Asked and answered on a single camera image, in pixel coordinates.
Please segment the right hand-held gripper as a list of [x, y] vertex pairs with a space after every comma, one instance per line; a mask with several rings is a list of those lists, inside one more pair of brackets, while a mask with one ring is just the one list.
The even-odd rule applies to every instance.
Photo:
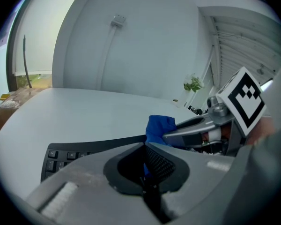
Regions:
[[209, 116], [186, 120], [174, 131], [163, 134], [162, 139], [176, 148], [201, 148], [204, 135], [228, 124], [231, 130], [223, 154], [235, 156], [266, 110], [261, 93], [257, 80], [242, 67], [215, 96], [207, 99]]

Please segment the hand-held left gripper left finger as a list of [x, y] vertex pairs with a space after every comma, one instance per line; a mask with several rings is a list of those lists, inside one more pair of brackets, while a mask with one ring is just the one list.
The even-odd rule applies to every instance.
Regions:
[[109, 185], [105, 163], [139, 144], [129, 144], [77, 159], [44, 180], [26, 202], [59, 225], [159, 225], [140, 196]]

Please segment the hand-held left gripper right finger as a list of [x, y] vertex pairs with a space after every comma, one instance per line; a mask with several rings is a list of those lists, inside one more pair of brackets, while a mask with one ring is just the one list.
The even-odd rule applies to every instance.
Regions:
[[147, 144], [155, 183], [147, 222], [224, 222], [232, 189], [225, 187], [234, 157]]

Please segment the blue cloth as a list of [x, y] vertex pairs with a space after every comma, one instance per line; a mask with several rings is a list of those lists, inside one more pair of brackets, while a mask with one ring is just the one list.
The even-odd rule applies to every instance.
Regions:
[[150, 115], [146, 127], [145, 143], [157, 143], [172, 147], [163, 140], [163, 135], [168, 132], [176, 131], [175, 118], [162, 115]]

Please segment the black keyboard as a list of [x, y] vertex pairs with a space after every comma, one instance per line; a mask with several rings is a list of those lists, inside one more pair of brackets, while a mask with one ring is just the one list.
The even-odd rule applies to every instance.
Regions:
[[124, 145], [145, 142], [145, 140], [146, 136], [140, 135], [96, 142], [51, 143], [44, 156], [40, 181], [46, 180], [67, 164], [81, 157]]

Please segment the person's right forearm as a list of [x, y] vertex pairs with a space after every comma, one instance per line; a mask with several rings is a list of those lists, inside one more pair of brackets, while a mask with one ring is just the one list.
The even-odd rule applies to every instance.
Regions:
[[261, 138], [276, 132], [272, 117], [262, 117], [248, 135], [247, 145], [256, 144]]

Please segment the white vase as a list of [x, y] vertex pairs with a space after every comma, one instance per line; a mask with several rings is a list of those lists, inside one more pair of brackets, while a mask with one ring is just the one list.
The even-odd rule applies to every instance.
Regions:
[[189, 105], [190, 101], [192, 100], [193, 95], [194, 95], [194, 92], [192, 90], [188, 91], [187, 97], [185, 99], [184, 107], [187, 107]]

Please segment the green flowering plant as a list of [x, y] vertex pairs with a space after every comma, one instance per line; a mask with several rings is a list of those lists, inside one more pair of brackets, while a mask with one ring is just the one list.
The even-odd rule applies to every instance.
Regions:
[[196, 93], [200, 89], [204, 88], [204, 83], [195, 74], [191, 74], [186, 75], [183, 86], [186, 91], [193, 91], [194, 93]]

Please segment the brown cardboard box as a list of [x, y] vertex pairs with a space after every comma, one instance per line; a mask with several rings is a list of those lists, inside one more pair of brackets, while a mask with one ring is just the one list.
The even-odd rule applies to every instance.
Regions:
[[45, 89], [42, 88], [20, 88], [9, 94], [0, 104], [0, 131], [8, 119], [28, 100]]

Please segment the thin black pole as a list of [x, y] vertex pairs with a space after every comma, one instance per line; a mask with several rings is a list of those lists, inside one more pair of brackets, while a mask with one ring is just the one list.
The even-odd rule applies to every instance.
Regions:
[[32, 84], [31, 84], [29, 73], [28, 73], [28, 69], [27, 69], [27, 61], [26, 61], [26, 35], [25, 34], [24, 34], [24, 37], [23, 37], [23, 47], [22, 47], [22, 50], [23, 50], [24, 70], [25, 70], [25, 75], [26, 75], [27, 83], [28, 83], [29, 88], [32, 89]]

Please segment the window with roller blind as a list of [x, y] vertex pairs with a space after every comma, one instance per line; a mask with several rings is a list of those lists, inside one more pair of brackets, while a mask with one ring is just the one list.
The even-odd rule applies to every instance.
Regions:
[[53, 54], [61, 25], [75, 0], [24, 0], [13, 22], [7, 43], [7, 86], [18, 89], [16, 79], [25, 75], [23, 37], [29, 76], [51, 75]]

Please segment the white wall outlet box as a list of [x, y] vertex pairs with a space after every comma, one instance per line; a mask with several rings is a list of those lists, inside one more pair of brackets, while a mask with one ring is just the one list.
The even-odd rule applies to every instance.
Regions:
[[122, 28], [125, 25], [126, 17], [123, 15], [115, 14], [111, 21], [111, 26]]

